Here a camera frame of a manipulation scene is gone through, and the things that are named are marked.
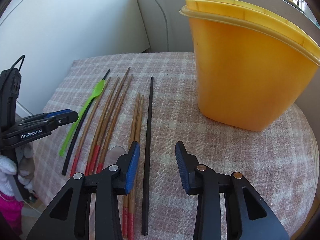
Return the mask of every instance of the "white glove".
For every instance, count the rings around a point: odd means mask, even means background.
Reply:
[[[14,196],[14,193],[8,181],[7,174],[14,175],[16,173],[16,164],[9,158],[0,155],[0,191],[10,197]]]
[[[23,158],[18,165],[18,180],[21,184],[25,185],[25,188],[29,191],[33,188],[33,173],[34,173],[34,163],[33,163],[33,150],[30,144],[17,147],[16,151],[23,152]],[[14,196],[14,192],[8,181],[7,175],[17,174],[17,166],[14,161],[9,158],[0,155],[0,191],[7,196]]]

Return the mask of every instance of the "green plastic spoon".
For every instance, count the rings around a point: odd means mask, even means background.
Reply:
[[[66,139],[63,142],[61,150],[59,151],[59,155],[61,157],[64,155],[64,151],[65,151],[66,147],[68,146],[68,143],[69,143],[69,141],[71,139],[71,136],[72,136],[73,132],[75,131],[76,127],[78,126],[78,123],[79,123],[84,111],[86,110],[86,108],[90,104],[91,100],[93,100],[94,98],[96,98],[97,96],[99,96],[101,94],[101,92],[103,90],[103,87],[104,87],[104,83],[105,83],[105,80],[101,79],[99,81],[99,83],[96,84],[96,86],[94,87],[94,89],[92,91],[91,96],[88,98],[88,100],[86,101],[86,103],[84,104],[82,109],[80,110],[78,120],[75,123],[73,123],[73,125],[71,126],[71,128],[70,128],[70,130],[69,130],[69,132],[68,132],[68,134],[66,136]]]

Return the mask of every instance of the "chopstick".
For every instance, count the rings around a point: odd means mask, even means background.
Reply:
[[[82,146],[83,146],[83,143],[84,143],[84,140],[87,136],[87,133],[88,133],[88,130],[89,130],[89,127],[90,127],[90,124],[91,124],[91,121],[94,117],[94,114],[96,113],[96,110],[98,108],[98,105],[102,99],[102,96],[104,94],[104,92],[106,91],[107,89],[107,86],[110,82],[111,78],[108,78],[106,84],[104,85],[103,87],[103,90],[102,90],[102,93],[98,96],[97,100],[96,100],[96,103],[94,104],[93,108],[92,108],[92,111],[89,115],[89,118],[87,120],[87,123],[84,127],[84,130],[83,130],[83,133],[81,135],[81,138],[80,138],[80,141],[79,141],[79,145],[78,145],[78,148],[76,150],[76,155],[75,155],[75,159],[73,160],[73,164],[72,164],[72,167],[71,167],[71,172],[70,172],[70,177],[72,177],[75,173],[76,173],[76,168],[77,168],[77,164],[78,164],[78,160],[79,160],[79,157],[80,157],[80,154],[81,154],[81,149],[82,149]]]
[[[117,92],[116,92],[116,94],[115,94],[115,96],[114,96],[114,98],[112,100],[112,103],[111,103],[110,109],[109,109],[109,111],[107,113],[107,116],[103,120],[102,126],[100,127],[100,129],[98,131],[98,135],[97,135],[96,141],[92,142],[90,153],[89,153],[89,157],[91,157],[91,158],[90,158],[90,160],[88,158],[87,167],[85,169],[85,174],[93,174],[93,172],[94,172],[94,168],[96,166],[98,155],[99,155],[99,151],[100,151],[101,141],[102,141],[102,139],[104,137],[104,134],[105,134],[106,128],[108,126],[111,114],[112,114],[113,109],[114,109],[114,107],[116,105],[116,101],[117,101],[117,99],[119,97],[119,94],[120,94],[121,89],[123,87],[124,81],[128,76],[129,70],[130,70],[130,67],[127,69],[126,73],[124,74],[124,77],[122,78],[122,80],[120,82],[120,85],[119,85],[118,90],[117,90]]]
[[[102,78],[103,80],[106,79],[106,77],[108,76],[109,72],[110,72],[110,69],[106,72],[106,74],[105,74],[104,77]],[[102,91],[102,93],[99,95],[100,100],[101,100],[102,94],[103,94],[104,91],[106,90],[107,85],[108,85],[108,84],[105,84],[105,85],[104,85],[103,91]],[[82,115],[82,117],[81,117],[81,119],[80,119],[80,121],[79,121],[79,123],[78,123],[78,126],[77,126],[77,128],[76,128],[75,134],[74,134],[73,137],[72,137],[72,140],[71,140],[71,143],[70,143],[70,146],[69,146],[69,149],[68,149],[68,152],[67,152],[67,155],[66,155],[64,164],[63,164],[62,172],[61,172],[61,174],[62,174],[63,176],[65,176],[65,175],[67,174],[67,170],[68,170],[68,166],[69,166],[69,163],[70,163],[70,158],[71,158],[71,155],[72,155],[73,148],[75,147],[75,144],[76,144],[76,141],[77,141],[79,132],[80,132],[80,130],[81,130],[82,124],[83,124],[84,119],[86,118],[86,116],[87,116],[87,114],[88,114],[88,112],[89,112],[89,109],[90,109],[90,107],[91,107],[91,105],[92,105],[92,102],[93,102],[93,100],[91,100],[91,102],[89,103],[89,105],[88,105],[87,108],[85,109],[85,111],[84,111],[84,113],[83,113],[83,115]]]
[[[119,82],[119,78],[116,79],[116,82],[114,83],[114,85],[113,85],[113,87],[112,87],[112,89],[111,89],[111,92],[110,92],[110,94],[109,94],[109,96],[108,96],[108,99],[107,99],[107,101],[106,101],[106,103],[105,103],[105,105],[104,105],[104,108],[103,108],[103,110],[102,110],[102,113],[101,113],[101,116],[100,116],[100,119],[99,119],[99,122],[98,122],[97,129],[96,129],[96,131],[95,131],[95,134],[94,134],[93,142],[92,142],[92,143],[94,143],[94,141],[96,141],[97,138],[98,138],[98,136],[99,136],[99,132],[100,132],[101,125],[102,125],[102,123],[103,123],[104,117],[105,117],[106,112],[107,112],[107,110],[108,110],[108,106],[109,106],[109,104],[110,104],[111,98],[112,98],[113,93],[114,93],[114,91],[115,91],[115,89],[116,89],[116,87],[117,87],[118,82]],[[87,160],[87,166],[86,166],[85,173],[84,173],[86,176],[88,175],[88,170],[89,170],[89,169],[88,169],[88,167],[89,167],[88,163],[91,161],[92,154],[93,154],[93,151],[91,151],[91,149],[90,149],[89,156],[88,156],[88,160]]]
[[[97,173],[99,173],[103,169],[103,165],[104,165],[104,161],[105,161],[105,158],[106,158],[106,155],[107,155],[109,143],[111,141],[112,132],[113,132],[113,130],[115,128],[116,121],[117,121],[117,118],[118,118],[122,103],[124,101],[124,97],[125,97],[125,95],[126,95],[126,93],[128,91],[128,88],[130,86],[130,82],[132,80],[132,77],[133,77],[133,75],[130,76],[130,78],[128,80],[128,83],[127,83],[127,86],[125,87],[125,89],[124,89],[124,91],[122,93],[122,96],[121,96],[121,98],[120,98],[120,100],[118,102],[116,111],[113,114],[112,121],[111,121],[109,130],[108,130],[108,133],[107,133],[107,136],[106,136],[106,139],[104,141],[103,148],[102,148],[102,151],[101,151],[101,156],[100,156],[99,163],[98,163],[98,166],[97,166]]]
[[[139,115],[136,126],[136,133],[134,140],[140,143],[140,132],[141,132],[141,123],[143,115],[143,103],[144,95],[141,97]],[[134,179],[133,188],[129,194],[129,210],[128,210],[128,240],[134,240],[134,208],[135,208],[135,199],[136,199],[136,184],[137,184],[137,174]]]
[[[137,94],[136,102],[134,104],[128,149],[130,149],[130,146],[135,136],[136,121],[137,121],[138,108],[139,108],[139,99],[140,99],[140,93]],[[128,208],[129,208],[129,195],[126,195],[126,196],[123,196],[123,208],[122,208],[122,236],[123,237],[127,237],[128,235]]]
[[[151,77],[151,81],[150,81],[146,148],[145,148],[145,155],[144,155],[142,217],[141,217],[141,234],[143,236],[148,235],[148,223],[149,223],[149,181],[150,181],[152,101],[153,101],[153,77]]]

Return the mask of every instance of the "container lid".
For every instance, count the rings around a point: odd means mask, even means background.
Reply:
[[[297,25],[251,3],[238,0],[186,0],[182,15],[241,26],[279,39],[320,66],[320,47]]]

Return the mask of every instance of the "plaid tablecloth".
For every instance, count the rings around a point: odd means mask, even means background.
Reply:
[[[79,111],[92,88],[108,69],[111,82],[86,137],[77,171],[84,172],[102,108],[116,76],[128,67],[133,80],[119,114],[109,149],[128,149],[130,125],[138,92],[145,95],[141,128],[141,152],[137,179],[136,239],[192,239],[197,196],[182,188],[174,147],[183,141],[189,153],[216,172],[240,171],[265,199],[292,235],[304,222],[313,202],[319,173],[319,153],[312,130],[302,111],[292,105],[262,132],[251,132],[204,117],[197,107],[193,53],[123,54],[76,60],[44,111],[65,108]],[[154,76],[150,167],[149,235],[141,236],[143,160],[150,77]],[[61,175],[64,158],[58,155],[71,125],[35,141],[35,185],[48,204],[69,178]],[[120,209],[122,197],[119,197]],[[226,222],[221,199],[222,239]]]

